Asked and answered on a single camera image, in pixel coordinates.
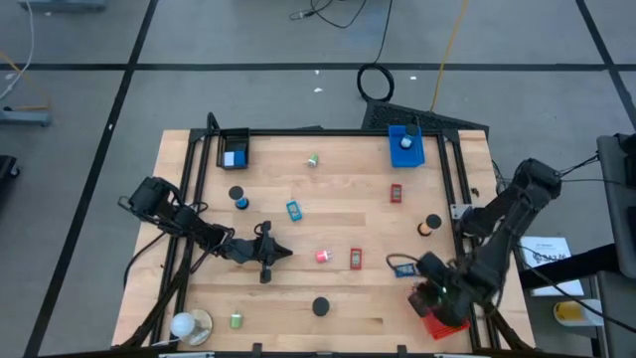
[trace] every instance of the blue block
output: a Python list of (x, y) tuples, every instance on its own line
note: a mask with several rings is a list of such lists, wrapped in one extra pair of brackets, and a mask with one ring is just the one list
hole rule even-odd
[(245, 167), (245, 152), (244, 151), (235, 152), (235, 166)]
[(414, 168), (426, 162), (421, 128), (417, 129), (417, 136), (413, 139), (409, 149), (403, 149), (399, 145), (405, 134), (405, 125), (389, 126), (389, 149), (391, 150), (391, 165), (394, 168)]

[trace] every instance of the red can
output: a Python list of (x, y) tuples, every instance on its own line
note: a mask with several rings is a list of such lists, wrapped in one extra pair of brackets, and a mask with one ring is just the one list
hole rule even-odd
[(323, 250), (316, 252), (316, 261), (318, 264), (323, 264), (331, 260), (333, 258), (333, 254), (328, 250)]

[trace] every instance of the black disc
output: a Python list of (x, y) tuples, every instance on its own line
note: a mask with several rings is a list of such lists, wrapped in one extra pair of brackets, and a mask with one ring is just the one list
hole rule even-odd
[(233, 200), (238, 200), (240, 198), (242, 198), (242, 187), (240, 186), (234, 186), (230, 189), (230, 197)]
[(432, 230), (439, 229), (441, 226), (441, 219), (435, 214), (430, 214), (426, 217), (426, 226)]
[(329, 301), (327, 300), (327, 298), (318, 297), (314, 299), (313, 310), (314, 314), (319, 317), (327, 314), (327, 312), (329, 312)]

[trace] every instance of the black metal frame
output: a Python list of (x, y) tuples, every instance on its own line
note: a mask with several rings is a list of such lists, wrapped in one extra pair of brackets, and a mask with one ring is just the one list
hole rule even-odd
[[(190, 132), (190, 137), (188, 140), (188, 149), (186, 151), (186, 158), (184, 164), (184, 171), (181, 179), (181, 190), (184, 191), (184, 195), (187, 191), (188, 183), (190, 181), (190, 174), (193, 167), (194, 156), (195, 156), (195, 148), (197, 142), (203, 138), (203, 150), (201, 154), (201, 159), (199, 163), (199, 174), (197, 176), (197, 182), (195, 186), (194, 193), (194, 202), (200, 202), (203, 196), (204, 183), (206, 178), (206, 170), (209, 164), (210, 158), (210, 149), (212, 138), (214, 136), (218, 136), (220, 134), (220, 129), (215, 120), (210, 120), (208, 122), (207, 129), (192, 129)], [(387, 131), (383, 129), (251, 129), (249, 132), (252, 136), (387, 136)], [(450, 212), (450, 205), (455, 204), (455, 194), (452, 183), (452, 174), (450, 172), (450, 165), (448, 162), (448, 154), (446, 151), (446, 140), (449, 140), (452, 143), (455, 163), (457, 167), (457, 174), (460, 183), (460, 190), (462, 192), (463, 202), (465, 204), (471, 203), (470, 190), (468, 189), (468, 178), (466, 175), (466, 169), (463, 162), (463, 155), (461, 152), (461, 145), (459, 142), (459, 133), (456, 129), (448, 129), (448, 130), (430, 130), (423, 129), (422, 136), (434, 138), (437, 141), (438, 150), (439, 150), (439, 158), (441, 163), (441, 171), (442, 171), (442, 180), (444, 182), (444, 190), (446, 192), (446, 200), (447, 200), (447, 208), (449, 212), (449, 217), (452, 218), (452, 213)], [(455, 254), (459, 257), (465, 256), (466, 253), (463, 247), (463, 240), (459, 236), (459, 233), (455, 230), (455, 226), (452, 225), (453, 232), (453, 244), (455, 247)], [(168, 283), (170, 282), (170, 278), (172, 276), (172, 271), (174, 267), (175, 258), (177, 256), (177, 247), (178, 247), (178, 239), (171, 238), (170, 244), (168, 247), (168, 251), (166, 254), (166, 264), (164, 266), (164, 272), (161, 279), (161, 288), (160, 292), (164, 292)], [(190, 247), (186, 247), (184, 251), (183, 260), (190, 261), (192, 260), (192, 243)], [(185, 301), (187, 294), (187, 281), (184, 285), (182, 285), (177, 292), (176, 305), (175, 305), (175, 313), (182, 312), (184, 310)], [(479, 331), (477, 329), (477, 321), (474, 307), (472, 307), (469, 315), (470, 320), (470, 328), (469, 328), (469, 337), (472, 351), (476, 351), (477, 349), (482, 348), (481, 339), (479, 337)], [(155, 343), (160, 340), (161, 337), (161, 327), (163, 324), (163, 315), (161, 319), (156, 323), (156, 326), (152, 332), (151, 343)], [(486, 319), (486, 324), (488, 327), (489, 339), (490, 339), (490, 347), (491, 348), (500, 348), (499, 344), (499, 335), (494, 328), (494, 325), (490, 322), (489, 319)], [(172, 347), (176, 349), (178, 343), (172, 343)], [(245, 356), (246, 354), (251, 354), (250, 356), (254, 356), (255, 351), (258, 350), (257, 356), (260, 356), (261, 346), (259, 343), (254, 343), (254, 348), (252, 352), (216, 352), (216, 355), (221, 354), (224, 357), (240, 357)], [(262, 355), (268, 355), (271, 353), (262, 352)], [(276, 356), (307, 356), (307, 352), (289, 352), (289, 353), (276, 353)], [(373, 357), (395, 357), (395, 353), (356, 353), (352, 356), (360, 356), (360, 354), (364, 354), (365, 356), (373, 356)], [(406, 348), (404, 346), (397, 347), (398, 356), (408, 356), (408, 357), (429, 357), (432, 356), (430, 354), (414, 354), (414, 353), (406, 353)]]

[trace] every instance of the white paper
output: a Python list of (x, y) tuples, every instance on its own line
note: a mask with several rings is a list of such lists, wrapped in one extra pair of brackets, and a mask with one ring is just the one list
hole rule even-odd
[[(522, 237), (521, 246), (536, 251), (537, 253), (552, 258), (556, 261), (569, 258), (569, 247), (565, 238), (542, 238), (542, 237)], [(533, 268), (549, 264), (548, 258), (536, 255), (535, 253), (520, 248), (524, 261)], [(583, 287), (578, 279), (558, 284), (558, 287), (571, 295), (583, 295)], [(562, 295), (552, 286), (536, 288), (531, 290), (532, 296), (559, 296)]]

